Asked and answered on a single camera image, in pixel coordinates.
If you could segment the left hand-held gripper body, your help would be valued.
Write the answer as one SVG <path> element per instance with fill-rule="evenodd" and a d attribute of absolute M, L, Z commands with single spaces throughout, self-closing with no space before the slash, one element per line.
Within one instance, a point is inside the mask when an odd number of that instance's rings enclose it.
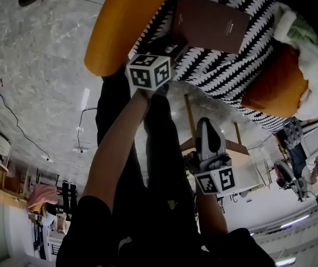
<path fill-rule="evenodd" d="M 157 90 L 176 75 L 181 48 L 171 44 L 163 53 L 137 53 L 126 65 L 126 74 L 134 87 Z"/>

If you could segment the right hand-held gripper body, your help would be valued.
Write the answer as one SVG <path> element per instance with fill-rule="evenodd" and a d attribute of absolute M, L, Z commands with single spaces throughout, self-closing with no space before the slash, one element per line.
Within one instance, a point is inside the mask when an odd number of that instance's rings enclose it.
<path fill-rule="evenodd" d="M 192 151 L 185 155 L 184 162 L 204 195 L 223 196 L 236 187 L 232 159 L 227 153 L 200 160 L 198 153 Z"/>

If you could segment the brown notebook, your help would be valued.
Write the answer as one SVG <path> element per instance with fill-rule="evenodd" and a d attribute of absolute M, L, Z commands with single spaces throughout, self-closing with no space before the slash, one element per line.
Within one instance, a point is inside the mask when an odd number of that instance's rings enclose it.
<path fill-rule="evenodd" d="M 237 54 L 251 16 L 209 0 L 177 0 L 171 38 L 188 46 Z"/>

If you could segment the orange sofa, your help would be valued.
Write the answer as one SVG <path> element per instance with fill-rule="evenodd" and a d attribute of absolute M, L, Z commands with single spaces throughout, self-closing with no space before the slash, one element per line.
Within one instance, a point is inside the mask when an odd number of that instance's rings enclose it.
<path fill-rule="evenodd" d="M 85 55 L 93 74 L 114 74 L 165 0 L 105 0 Z"/>

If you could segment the person's right forearm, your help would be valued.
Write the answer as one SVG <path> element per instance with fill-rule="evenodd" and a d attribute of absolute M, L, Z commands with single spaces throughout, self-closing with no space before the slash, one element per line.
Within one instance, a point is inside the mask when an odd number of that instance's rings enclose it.
<path fill-rule="evenodd" d="M 215 239 L 228 234 L 227 222 L 215 195 L 205 195 L 196 190 L 200 233 L 207 239 Z"/>

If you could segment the person's left forearm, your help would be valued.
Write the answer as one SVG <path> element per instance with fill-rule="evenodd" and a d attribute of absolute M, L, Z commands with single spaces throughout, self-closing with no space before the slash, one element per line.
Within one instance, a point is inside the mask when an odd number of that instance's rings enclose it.
<path fill-rule="evenodd" d="M 105 134 L 92 161 L 83 196 L 93 196 L 113 209 L 116 187 L 128 160 L 152 93 L 137 90 Z"/>

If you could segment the wooden coffee table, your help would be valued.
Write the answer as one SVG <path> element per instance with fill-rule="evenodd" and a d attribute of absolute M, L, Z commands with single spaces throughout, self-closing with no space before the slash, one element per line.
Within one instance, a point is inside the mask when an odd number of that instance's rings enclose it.
<path fill-rule="evenodd" d="M 189 127 L 192 133 L 192 137 L 180 146 L 180 149 L 185 157 L 185 155 L 188 155 L 190 152 L 196 151 L 195 139 L 197 135 L 197 123 L 194 123 L 193 120 L 193 114 L 188 95 L 184 95 L 184 100 L 188 114 Z M 260 179 L 258 173 L 252 168 L 253 162 L 245 146 L 226 139 L 225 153 L 229 154 L 230 158 L 232 159 L 232 169 L 234 179 L 236 181 L 236 187 L 223 196 L 217 196 L 224 197 L 230 194 L 239 194 L 240 192 L 250 190 L 262 184 L 262 180 Z"/>

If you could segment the person's right grey shoe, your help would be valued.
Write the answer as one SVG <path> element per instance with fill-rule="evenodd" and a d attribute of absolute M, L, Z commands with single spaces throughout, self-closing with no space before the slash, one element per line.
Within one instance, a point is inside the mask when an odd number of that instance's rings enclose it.
<path fill-rule="evenodd" d="M 166 97 L 169 91 L 169 82 L 160 86 L 155 92 L 154 95 Z"/>

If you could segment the black white striped blanket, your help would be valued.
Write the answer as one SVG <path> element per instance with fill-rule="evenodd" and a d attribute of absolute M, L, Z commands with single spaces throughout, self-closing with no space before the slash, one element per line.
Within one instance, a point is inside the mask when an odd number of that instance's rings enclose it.
<path fill-rule="evenodd" d="M 208 0 L 233 7 L 251 19 L 238 53 L 191 47 L 178 65 L 175 79 L 197 86 L 207 96 L 222 100 L 270 132 L 282 129 L 283 119 L 241 105 L 248 85 L 278 51 L 273 39 L 273 14 L 283 3 L 302 15 L 318 35 L 318 0 Z M 130 51 L 140 53 L 157 38 L 170 33 L 177 0 L 165 0 Z"/>

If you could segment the person's black clothed body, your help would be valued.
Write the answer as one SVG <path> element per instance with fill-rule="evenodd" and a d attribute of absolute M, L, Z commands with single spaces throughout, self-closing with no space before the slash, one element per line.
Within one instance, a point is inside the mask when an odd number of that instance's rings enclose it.
<path fill-rule="evenodd" d="M 56 267 L 275 267 L 245 228 L 215 239 L 201 235 L 197 194 L 185 173 L 169 101 L 150 93 L 113 209 L 81 196 Z M 124 68 L 103 78 L 98 147 L 133 95 Z"/>

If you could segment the grey patterned cloth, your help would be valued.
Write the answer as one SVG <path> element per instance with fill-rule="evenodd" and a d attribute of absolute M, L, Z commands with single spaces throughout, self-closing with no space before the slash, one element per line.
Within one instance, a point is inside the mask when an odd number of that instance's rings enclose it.
<path fill-rule="evenodd" d="M 304 133 L 300 121 L 296 117 L 290 117 L 283 123 L 283 131 L 286 135 L 285 143 L 289 150 L 301 143 Z"/>

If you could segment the orange cushion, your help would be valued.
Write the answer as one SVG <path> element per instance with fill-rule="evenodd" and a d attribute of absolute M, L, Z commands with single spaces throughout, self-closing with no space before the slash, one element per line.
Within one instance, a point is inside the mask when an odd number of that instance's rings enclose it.
<path fill-rule="evenodd" d="M 289 118 L 297 112 L 308 84 L 299 69 L 299 52 L 285 44 L 247 87 L 241 105 L 270 116 Z"/>

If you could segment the pink cloth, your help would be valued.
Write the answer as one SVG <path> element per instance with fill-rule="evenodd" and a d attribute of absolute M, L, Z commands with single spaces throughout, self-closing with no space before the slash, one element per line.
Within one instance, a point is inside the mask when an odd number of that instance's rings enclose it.
<path fill-rule="evenodd" d="M 43 203 L 56 205 L 58 203 L 58 194 L 56 186 L 46 184 L 35 184 L 33 191 L 27 201 L 27 208 L 31 209 Z"/>

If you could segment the wooden crate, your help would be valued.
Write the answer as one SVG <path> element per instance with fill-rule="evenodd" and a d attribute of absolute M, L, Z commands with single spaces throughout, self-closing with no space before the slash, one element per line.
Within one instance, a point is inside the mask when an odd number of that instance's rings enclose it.
<path fill-rule="evenodd" d="M 0 171 L 0 204 L 19 209 L 27 208 L 29 171 L 28 167 L 23 173 L 12 162 L 8 164 L 7 170 Z"/>

